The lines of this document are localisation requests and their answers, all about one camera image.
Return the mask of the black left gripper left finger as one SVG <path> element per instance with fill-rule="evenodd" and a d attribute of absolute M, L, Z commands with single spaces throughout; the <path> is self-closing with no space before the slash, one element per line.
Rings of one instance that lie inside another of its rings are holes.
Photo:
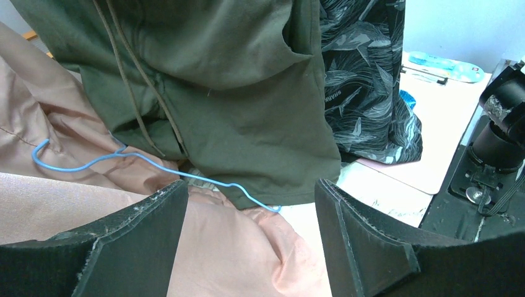
<path fill-rule="evenodd" d="M 188 204 L 175 181 L 44 241 L 1 246 L 2 296 L 166 296 Z"/>

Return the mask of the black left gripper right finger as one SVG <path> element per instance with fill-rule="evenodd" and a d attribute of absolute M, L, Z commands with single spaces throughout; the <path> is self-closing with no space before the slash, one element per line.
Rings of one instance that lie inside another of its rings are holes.
<path fill-rule="evenodd" d="M 410 226 L 315 184 L 333 296 L 523 296 L 524 232 L 476 243 Z"/>

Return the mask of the olive green shorts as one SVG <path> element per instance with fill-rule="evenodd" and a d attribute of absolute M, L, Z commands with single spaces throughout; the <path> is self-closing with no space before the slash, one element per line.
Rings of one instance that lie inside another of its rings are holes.
<path fill-rule="evenodd" d="M 318 1 L 14 1 L 122 143 L 188 160 L 239 209 L 314 201 L 341 158 Z"/>

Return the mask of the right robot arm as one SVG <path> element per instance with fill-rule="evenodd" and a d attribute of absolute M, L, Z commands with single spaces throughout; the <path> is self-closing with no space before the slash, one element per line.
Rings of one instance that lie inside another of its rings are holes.
<path fill-rule="evenodd" d="M 479 103 L 489 123 L 471 144 L 471 158 L 498 171 L 516 171 L 524 160 L 524 60 L 504 68 Z"/>

